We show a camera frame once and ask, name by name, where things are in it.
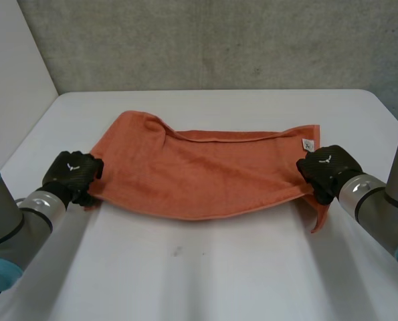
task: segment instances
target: towel label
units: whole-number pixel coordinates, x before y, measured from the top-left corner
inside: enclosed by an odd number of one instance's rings
[[[302,139],[304,150],[308,150],[309,152],[314,152],[314,140],[310,139]]]

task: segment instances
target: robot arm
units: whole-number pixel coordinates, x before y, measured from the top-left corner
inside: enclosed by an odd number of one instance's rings
[[[297,162],[319,203],[337,197],[342,208],[398,261],[398,149],[387,184],[365,174],[339,146],[323,147]]]
[[[104,163],[90,154],[62,152],[43,186],[19,206],[0,174],[0,292],[11,288],[41,249],[70,202],[93,206],[89,184],[100,179]]]

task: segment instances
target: towel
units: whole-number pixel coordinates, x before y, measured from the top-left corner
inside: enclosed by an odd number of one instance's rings
[[[318,231],[328,207],[296,169],[319,148],[319,125],[284,132],[175,131],[146,112],[122,113],[92,149],[105,163],[90,194],[124,209],[171,219],[222,219],[304,197],[317,211]]]

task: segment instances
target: white table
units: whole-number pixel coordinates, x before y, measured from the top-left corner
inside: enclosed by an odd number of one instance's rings
[[[176,130],[320,124],[382,180],[398,122],[362,90],[88,92],[60,96],[2,173],[14,197],[40,186],[62,150],[89,151],[125,110]],[[104,204],[71,206],[0,321],[398,320],[398,265],[335,201],[314,235],[302,201],[231,219],[181,222]]]

